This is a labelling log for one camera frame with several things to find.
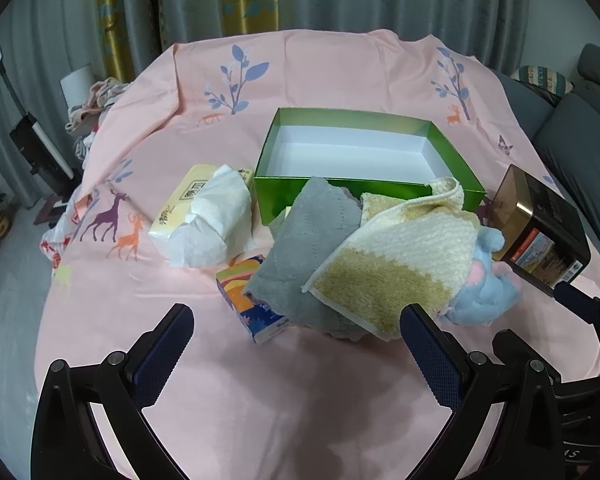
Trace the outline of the blue plush elephant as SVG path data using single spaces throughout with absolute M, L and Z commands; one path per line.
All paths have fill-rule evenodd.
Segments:
M 504 242 L 499 230 L 488 226 L 479 229 L 468 278 L 440 320 L 455 325 L 489 325 L 519 301 L 520 278 L 506 262 L 493 260 Z

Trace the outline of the yellow and white towel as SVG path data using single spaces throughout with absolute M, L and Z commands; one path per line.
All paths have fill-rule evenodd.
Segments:
M 444 311 L 468 278 L 479 220 L 463 209 L 456 179 L 429 186 L 430 195 L 410 200 L 362 194 L 360 226 L 302 289 L 385 341 L 400 337 L 409 304 L 433 318 Z

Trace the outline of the grey microfibre cloth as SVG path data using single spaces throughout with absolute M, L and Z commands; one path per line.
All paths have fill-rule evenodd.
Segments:
M 364 328 L 348 320 L 302 287 L 317 268 L 361 223 L 362 208 L 344 188 L 313 177 L 294 200 L 274 244 L 246 287 L 294 325 L 358 341 Z

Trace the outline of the gold and black tin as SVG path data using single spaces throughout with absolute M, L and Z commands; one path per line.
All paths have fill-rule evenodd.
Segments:
M 556 284 L 572 282 L 591 261 L 576 207 L 515 165 L 491 200 L 488 226 L 504 237 L 494 259 L 547 295 Z

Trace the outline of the dark grey sofa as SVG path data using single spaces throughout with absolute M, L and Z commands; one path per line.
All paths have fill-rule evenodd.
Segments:
M 583 216 L 600 252 L 600 47 L 586 44 L 573 89 L 549 101 L 528 84 L 498 73 L 509 105 L 550 176 Z

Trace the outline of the green cardboard box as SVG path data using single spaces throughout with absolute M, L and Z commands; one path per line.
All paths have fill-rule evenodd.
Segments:
M 429 120 L 362 110 L 276 110 L 256 171 L 260 219 L 266 226 L 290 207 L 309 178 L 410 200 L 431 194 L 429 182 L 453 177 L 463 208 L 475 212 L 486 190 L 452 143 Z

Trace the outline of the striped cushion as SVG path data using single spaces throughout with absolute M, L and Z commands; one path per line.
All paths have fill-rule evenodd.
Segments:
M 573 83 L 563 74 L 545 66 L 521 66 L 510 76 L 523 84 L 530 84 L 530 86 L 544 90 L 553 96 L 564 96 L 573 89 Z

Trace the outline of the red and white cloth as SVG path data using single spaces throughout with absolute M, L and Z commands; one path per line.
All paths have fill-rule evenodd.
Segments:
M 91 205 L 92 196 L 81 200 L 76 205 L 76 196 L 79 192 L 71 195 L 66 210 L 61 214 L 56 226 L 47 230 L 38 244 L 42 254 L 50 260 L 52 272 L 55 273 L 60 267 L 62 256 L 68 246 L 76 239 L 78 232 L 86 216 L 87 207 Z

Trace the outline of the yellow tissue pack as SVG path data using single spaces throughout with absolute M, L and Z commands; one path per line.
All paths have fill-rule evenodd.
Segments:
M 195 165 L 149 229 L 158 253 L 174 268 L 228 263 L 254 247 L 253 171 Z

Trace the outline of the pile of pink clothes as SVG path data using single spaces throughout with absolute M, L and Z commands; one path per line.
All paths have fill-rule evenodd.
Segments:
M 65 130 L 68 133 L 74 133 L 87 118 L 99 117 L 104 110 L 117 102 L 117 99 L 128 87 L 129 84 L 118 81 L 114 77 L 94 82 L 88 90 L 86 101 L 68 108 L 68 122 L 65 124 Z

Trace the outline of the grey and yellow curtain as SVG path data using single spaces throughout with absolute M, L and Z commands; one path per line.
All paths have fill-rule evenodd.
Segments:
M 72 155 L 65 76 L 126 91 L 76 164 L 80 211 L 155 214 L 190 167 L 256 166 L 276 110 L 367 110 L 441 122 L 425 88 L 437 44 L 505 72 L 528 0 L 12 0 L 0 17 L 0 189 L 38 201 L 10 132 L 36 118 Z

